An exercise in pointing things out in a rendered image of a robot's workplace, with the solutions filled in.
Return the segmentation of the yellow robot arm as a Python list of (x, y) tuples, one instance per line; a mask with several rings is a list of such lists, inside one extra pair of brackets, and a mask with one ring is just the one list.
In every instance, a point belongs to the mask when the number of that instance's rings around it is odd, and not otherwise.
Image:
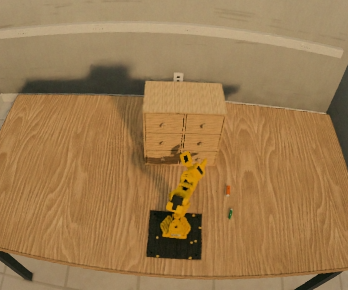
[[(174, 231), (174, 232), (183, 232), (182, 238), (186, 239), (186, 235), (190, 231), (190, 225), (187, 222), (186, 218), (183, 216), (187, 212), (187, 208), (190, 206), (190, 202), (188, 202), (189, 200), (188, 198), (194, 192), (193, 190), (195, 190), (197, 186), (197, 182), (198, 182), (198, 179), (196, 178), (195, 175), (191, 174), (189, 171), (188, 172), (184, 171), (180, 177), (180, 184), (177, 186), (176, 189), (174, 189), (172, 192), (169, 193), (170, 201), (168, 201), (166, 209), (174, 211), (175, 213), (172, 215), (172, 219), (171, 219), (171, 216), (167, 216), (166, 219), (161, 223), (160, 228), (163, 232), (163, 237), (168, 237), (167, 236), (168, 231)], [(184, 191), (184, 190), (187, 190), (187, 191)], [(188, 202), (188, 204), (186, 202)], [(184, 207), (183, 210), (182, 210), (182, 207)], [(181, 213), (182, 218), (180, 217), (179, 213)], [(184, 226), (183, 229), (182, 229), (182, 225)]]

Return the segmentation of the wooden chest of drawers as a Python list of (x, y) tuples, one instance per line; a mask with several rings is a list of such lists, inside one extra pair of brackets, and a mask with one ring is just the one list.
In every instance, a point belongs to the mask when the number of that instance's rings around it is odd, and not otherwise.
[[(145, 113), (171, 113), (184, 114), (182, 132), (155, 132), (146, 131), (144, 125)], [(205, 115), (225, 115), (221, 133), (200, 133), (185, 132), (186, 114), (205, 114)], [(215, 166), (220, 144), (223, 136), (225, 122), (227, 118), (226, 104), (222, 89), (222, 84), (216, 83), (196, 83), (196, 82), (165, 82), (165, 81), (146, 81), (143, 104), (143, 131), (144, 131), (144, 154), (145, 165), (174, 165), (174, 164), (147, 164), (146, 150), (183, 150), (184, 133), (197, 134), (220, 134), (217, 150), (191, 150), (191, 151), (217, 151)], [(146, 149), (146, 132), (149, 133), (182, 133), (181, 149)]]

